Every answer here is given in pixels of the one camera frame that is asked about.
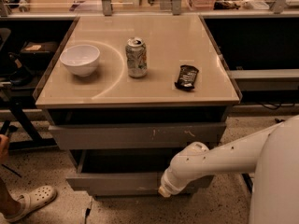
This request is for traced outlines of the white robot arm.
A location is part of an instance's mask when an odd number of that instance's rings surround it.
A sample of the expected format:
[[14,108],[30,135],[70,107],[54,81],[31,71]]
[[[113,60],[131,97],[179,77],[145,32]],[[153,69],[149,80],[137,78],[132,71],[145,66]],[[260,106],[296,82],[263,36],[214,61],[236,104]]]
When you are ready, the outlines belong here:
[[170,197],[208,175],[253,173],[249,224],[299,224],[299,117],[213,149],[200,142],[170,161],[159,193]]

